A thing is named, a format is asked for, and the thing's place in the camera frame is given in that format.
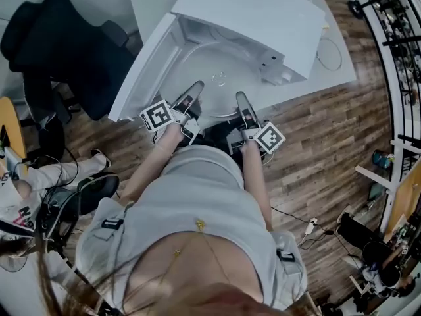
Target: electrical outlet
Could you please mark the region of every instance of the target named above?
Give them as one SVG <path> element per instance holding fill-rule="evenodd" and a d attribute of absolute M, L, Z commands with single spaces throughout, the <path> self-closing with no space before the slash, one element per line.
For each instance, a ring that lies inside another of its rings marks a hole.
<path fill-rule="evenodd" d="M 311 234 L 314 230 L 314 227 L 316 226 L 317 219 L 313 218 L 310 220 L 309 224 L 307 225 L 307 228 L 305 229 L 305 234 Z"/>

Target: white desk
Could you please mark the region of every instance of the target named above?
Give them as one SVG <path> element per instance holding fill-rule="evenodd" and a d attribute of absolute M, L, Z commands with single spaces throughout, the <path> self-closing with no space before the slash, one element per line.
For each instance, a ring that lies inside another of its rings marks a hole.
<path fill-rule="evenodd" d="M 343 58 L 342 67 L 338 71 L 332 72 L 326 70 L 317 60 L 315 60 L 310 78 L 306 81 L 288 84 L 285 86 L 261 84 L 259 93 L 264 94 L 264 97 L 257 97 L 255 102 L 253 102 L 253 107 L 256 110 L 264 109 L 289 99 L 297 98 L 302 95 L 317 92 L 319 90 L 337 86 L 356 79 L 347 46 L 325 0 L 311 1 L 326 12 L 326 22 L 329 24 L 330 29 L 326 32 L 325 36 L 333 40 L 339 47 Z M 176 0 L 132 0 L 134 13 L 143 42 L 148 40 L 152 31 L 175 2 Z M 326 47 L 335 51 L 332 53 L 332 56 L 337 54 L 337 50 L 334 49 L 333 46 Z M 323 55 L 323 57 L 329 57 L 329 53 L 326 52 L 321 53 L 321 55 Z"/>

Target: sneaker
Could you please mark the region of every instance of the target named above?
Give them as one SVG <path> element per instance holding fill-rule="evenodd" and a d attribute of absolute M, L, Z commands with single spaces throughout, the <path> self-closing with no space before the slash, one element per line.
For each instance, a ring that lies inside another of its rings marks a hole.
<path fill-rule="evenodd" d="M 341 214 L 339 215 L 339 217 L 336 219 L 336 222 L 337 222 L 338 224 L 340 224 L 340 223 L 341 223 L 342 216 L 343 216 L 345 213 L 348 213 L 350 217 L 353 217 L 353 212 L 354 212 L 354 209 L 353 209 L 350 205 L 348 205 L 347 207 L 345 207 L 345 209 L 342 211 L 342 213 L 341 213 Z"/>
<path fill-rule="evenodd" d="M 109 168 L 112 165 L 111 160 L 100 149 L 92 149 L 91 150 L 91 156 L 92 157 L 94 157 L 94 156 L 96 156 L 98 154 L 101 154 L 101 155 L 103 155 L 105 157 L 105 160 L 106 160 L 106 162 L 105 162 L 105 168 L 106 169 Z"/>

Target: person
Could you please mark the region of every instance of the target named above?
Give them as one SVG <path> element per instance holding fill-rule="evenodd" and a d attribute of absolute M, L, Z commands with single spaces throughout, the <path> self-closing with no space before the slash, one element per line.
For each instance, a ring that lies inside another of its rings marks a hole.
<path fill-rule="evenodd" d="M 307 276 L 292 234 L 279 246 L 272 231 L 257 143 L 242 147 L 242 173 L 214 147 L 177 150 L 183 137 L 167 126 L 120 201 L 101 200 L 78 241 L 78 270 L 125 315 L 281 315 Z M 50 314 L 76 315 L 51 301 Z"/>
<path fill-rule="evenodd" d="M 377 234 L 354 220 L 349 212 L 342 214 L 339 223 L 337 233 L 362 250 L 364 260 L 347 256 L 344 261 L 361 270 L 364 279 L 372 285 L 378 295 L 387 297 L 394 292 L 399 297 L 405 297 L 414 290 L 414 278 L 410 275 L 403 277 L 399 266 L 403 244 L 392 250 Z"/>
<path fill-rule="evenodd" d="M 41 207 L 48 188 L 71 182 L 69 188 L 79 181 L 98 173 L 111 165 L 110 160 L 98 149 L 91 150 L 92 158 L 76 163 L 53 164 L 34 169 L 21 179 L 13 180 L 8 174 L 0 184 L 0 219 L 32 228 L 36 213 Z M 27 246 L 24 240 L 16 240 L 0 231 L 0 255 L 18 255 Z"/>

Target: wooden desk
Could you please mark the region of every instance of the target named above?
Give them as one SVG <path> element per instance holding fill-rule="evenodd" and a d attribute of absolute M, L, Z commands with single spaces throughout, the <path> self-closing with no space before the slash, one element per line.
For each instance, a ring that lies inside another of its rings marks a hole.
<path fill-rule="evenodd" d="M 7 97 L 0 98 L 0 128 L 2 125 L 6 128 L 7 136 L 11 143 L 10 148 L 20 157 L 26 158 L 26 146 L 22 135 L 22 128 L 16 109 L 12 101 Z M 0 167 L 0 176 L 5 173 L 4 168 Z"/>
<path fill-rule="evenodd" d="M 406 178 L 402 181 L 396 191 L 389 224 L 387 225 L 386 229 L 386 235 L 392 232 L 402 214 L 404 214 L 408 220 L 409 217 L 414 213 L 420 194 L 421 158 L 415 163 L 413 168 L 411 168 Z"/>

